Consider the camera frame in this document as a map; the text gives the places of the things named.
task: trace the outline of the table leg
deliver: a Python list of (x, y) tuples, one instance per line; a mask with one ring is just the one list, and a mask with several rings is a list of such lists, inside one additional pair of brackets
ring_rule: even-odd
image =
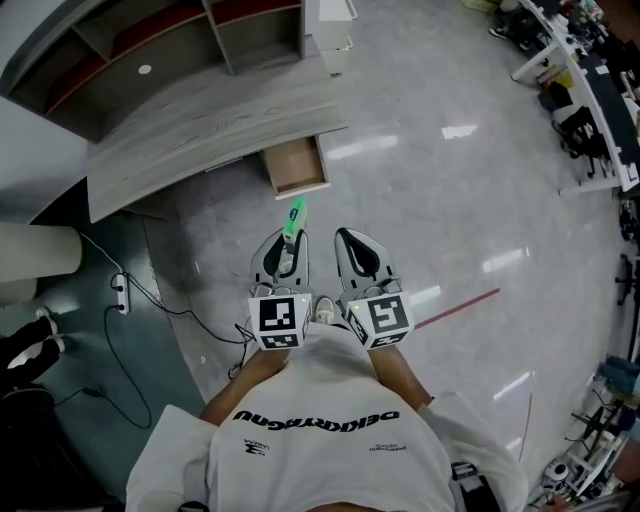
[(604, 178), (602, 180), (589, 180), (580, 183), (577, 187), (564, 187), (558, 190), (558, 194), (562, 197), (575, 196), (585, 192), (596, 192), (598, 190), (606, 190), (620, 186), (618, 178)]
[(544, 59), (546, 59), (549, 55), (551, 55), (555, 50), (558, 49), (558, 43), (555, 41), (552, 42), (549, 46), (547, 46), (544, 50), (542, 50), (538, 55), (533, 57), (529, 62), (527, 62), (520, 69), (511, 74), (512, 80), (520, 80), (525, 74), (527, 74), (531, 69), (540, 64)]

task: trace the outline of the red line on floor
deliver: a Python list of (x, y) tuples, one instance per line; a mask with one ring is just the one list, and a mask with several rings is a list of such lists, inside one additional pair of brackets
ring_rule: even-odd
[(482, 295), (479, 295), (474, 299), (468, 300), (467, 302), (463, 302), (459, 306), (456, 306), (455, 308), (451, 308), (445, 311), (444, 313), (440, 313), (439, 315), (433, 316), (431, 318), (427, 318), (426, 320), (417, 324), (416, 329), (420, 329), (421, 327), (426, 327), (427, 325), (437, 322), (438, 320), (442, 320), (447, 316), (453, 315), (458, 311), (462, 311), (463, 309), (471, 307), (474, 304), (477, 304), (478, 302), (483, 301), (484, 299), (488, 299), (489, 297), (493, 297), (494, 295), (497, 295), (498, 293), (500, 293), (500, 288), (496, 288), (495, 290), (491, 290), (490, 292), (483, 293)]

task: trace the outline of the polished floor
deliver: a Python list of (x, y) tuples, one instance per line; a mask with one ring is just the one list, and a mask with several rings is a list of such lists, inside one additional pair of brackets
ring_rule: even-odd
[[(487, 33), (488, 17), (455, 0), (354, 1), (355, 48), (336, 79), (349, 128), (323, 136), (332, 187), (308, 196), (312, 284), (338, 296), (333, 234), (349, 226), (391, 251), (417, 321), (493, 292), (402, 350), (428, 390), (466, 395), (533, 481), (624, 338), (617, 204), (610, 191), (558, 196), (583, 164), (561, 151), (536, 89), (510, 79), (524, 57)], [(175, 193), (192, 306), (238, 339), (250, 258), (290, 202), (274, 200), (257, 157)], [(206, 343), (185, 354), (205, 396), (241, 355)]]

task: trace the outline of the logo on shirt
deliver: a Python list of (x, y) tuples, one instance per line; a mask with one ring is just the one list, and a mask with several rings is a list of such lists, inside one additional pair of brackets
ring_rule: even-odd
[(370, 452), (380, 452), (380, 451), (385, 451), (385, 452), (401, 452), (407, 449), (407, 445), (402, 445), (400, 446), (397, 443), (393, 443), (393, 444), (377, 444), (375, 445), (373, 448), (369, 448)]
[(399, 417), (400, 413), (398, 411), (389, 411), (385, 412), (384, 414), (372, 414), (371, 416), (365, 416), (364, 418), (347, 421), (345, 423), (324, 420), (322, 418), (292, 418), (287, 421), (272, 421), (269, 418), (261, 416), (260, 414), (253, 414), (249, 411), (240, 411), (236, 413), (233, 419), (250, 421), (251, 423), (255, 423), (260, 427), (266, 427), (267, 430), (314, 427), (326, 430), (328, 432), (354, 432), (355, 430), (360, 430), (370, 427), (371, 425), (375, 425), (379, 421), (395, 420)]
[(264, 452), (269, 450), (269, 447), (266, 444), (259, 443), (258, 441), (251, 441), (250, 439), (245, 439), (244, 445), (247, 447), (245, 451), (251, 455), (262, 455), (264, 457)]

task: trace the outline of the black cable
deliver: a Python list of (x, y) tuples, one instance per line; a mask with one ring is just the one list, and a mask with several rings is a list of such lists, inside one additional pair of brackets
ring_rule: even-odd
[(56, 404), (54, 405), (54, 407), (59, 407), (60, 405), (62, 405), (65, 402), (68, 402), (69, 400), (71, 400), (74, 396), (79, 395), (80, 393), (84, 393), (84, 389), (79, 389), (73, 393), (71, 393), (67, 398), (60, 400), (59, 402), (56, 402)]
[(111, 353), (113, 354), (113, 357), (115, 358), (115, 360), (118, 362), (118, 364), (120, 365), (120, 368), (122, 368), (123, 373), (126, 375), (127, 379), (129, 379), (129, 382), (131, 382), (131, 385), (135, 388), (136, 392), (138, 393), (138, 396), (140, 397), (140, 400), (142, 401), (142, 404), (144, 405), (145, 409), (147, 410), (147, 422), (144, 425), (140, 425), (139, 423), (136, 423), (135, 421), (131, 420), (127, 415), (125, 415), (118, 406), (116, 406), (109, 397), (107, 397), (105, 394), (100, 393), (99, 391), (97, 391), (97, 395), (96, 396), (100, 396), (102, 398), (104, 398), (105, 400), (107, 400), (108, 402), (111, 403), (111, 405), (113, 405), (118, 412), (120, 412), (120, 414), (122, 414), (122, 416), (129, 421), (129, 423), (131, 423), (133, 426), (139, 428), (140, 430), (148, 430), (151, 428), (151, 423), (152, 423), (152, 415), (151, 415), (151, 409), (149, 407), (149, 404), (147, 403), (146, 399), (144, 398), (144, 395), (142, 394), (142, 391), (140, 391), (140, 388), (138, 387), (138, 385), (136, 384), (136, 381), (133, 380), (133, 377), (131, 377), (131, 375), (129, 374), (129, 372), (127, 371), (126, 367), (124, 366), (124, 364), (122, 363), (122, 361), (120, 360), (120, 357), (118, 357), (117, 352), (115, 351), (115, 349), (113, 348), (113, 344), (111, 343), (111, 338), (109, 337), (109, 329), (107, 327), (107, 316), (109, 315), (109, 311), (111, 311), (112, 309), (115, 309), (116, 311), (119, 310), (120, 308), (118, 306), (108, 306), (105, 308), (104, 310), (104, 315), (103, 315), (103, 323), (104, 323), (104, 335), (107, 338), (107, 343), (109, 344), (109, 349), (111, 350)]
[(248, 331), (245, 327), (240, 327), (238, 324), (235, 324), (235, 327), (244, 338), (244, 349), (242, 351), (242, 357), (240, 358), (240, 360), (231, 368), (229, 368), (229, 371), (227, 371), (227, 377), (229, 377), (229, 380), (235, 379), (238, 376), (238, 373), (240, 373), (240, 370), (242, 370), (244, 358), (247, 355), (247, 345), (249, 345), (250, 341), (255, 341), (256, 339), (253, 333)]
[(125, 414), (125, 412), (120, 409), (120, 407), (118, 407), (113, 400), (111, 400), (111, 398), (109, 398), (107, 395), (105, 395), (104, 393), (102, 393), (101, 391), (98, 391), (96, 389), (91, 389), (91, 388), (82, 388), (82, 389), (78, 389), (77, 391), (75, 391), (74, 393), (71, 393), (71, 395), (69, 395), (67, 398), (65, 398), (64, 400), (61, 400), (60, 402), (56, 403), (54, 405), (54, 408), (64, 404), (65, 402), (71, 400), (74, 396), (79, 395), (80, 393), (84, 393), (87, 396), (90, 396), (92, 398), (102, 398), (104, 400), (106, 400), (107, 402), (109, 402), (109, 404), (111, 404), (111, 406), (118, 411), (118, 413), (120, 414), (120, 416), (122, 416), (126, 421), (128, 421), (129, 423), (131, 423), (134, 427), (137, 427), (141, 430), (148, 430), (149, 427), (144, 426), (144, 425), (139, 425), (138, 423), (136, 423), (135, 421), (133, 421), (127, 414)]
[(602, 399), (602, 395), (600, 393), (598, 393), (595, 389), (592, 389), (591, 391), (593, 391), (595, 393), (595, 395), (598, 397), (598, 400), (600, 400), (600, 403), (602, 404), (602, 406), (609, 410), (609, 407), (611, 407), (613, 404), (608, 404), (606, 403), (603, 399)]
[(151, 295), (151, 292), (149, 290), (147, 290), (146, 288), (144, 288), (139, 282), (138, 280), (133, 277), (131, 274), (127, 273), (127, 272), (122, 272), (119, 274), (115, 274), (112, 278), (111, 278), (111, 288), (113, 288), (114, 290), (117, 290), (117, 287), (114, 288), (113, 286), (113, 279), (119, 275), (124, 276), (133, 286), (135, 286), (138, 291), (140, 291), (140, 293), (142, 293), (142, 295), (144, 295), (147, 300), (149, 302), (151, 302), (151, 304), (153, 304), (155, 307), (157, 307), (158, 309), (161, 309), (162, 311), (164, 311), (165, 313), (169, 313), (170, 315), (174, 315), (174, 316), (182, 316), (182, 315), (191, 315), (193, 317), (193, 319), (198, 322), (198, 324), (200, 325), (200, 327), (202, 327), (205, 331), (207, 331), (212, 337), (214, 337), (215, 339), (217, 339), (218, 341), (222, 341), (223, 343), (230, 343), (231, 345), (244, 345), (246, 343), (246, 341), (233, 341), (233, 340), (228, 340), (226, 338), (223, 338), (221, 336), (218, 336), (217, 334), (215, 334), (211, 329), (209, 329), (199, 318), (198, 315), (196, 315), (193, 310), (191, 309), (186, 309), (185, 311), (172, 311), (166, 307), (164, 307), (162, 304), (160, 304), (156, 298)]

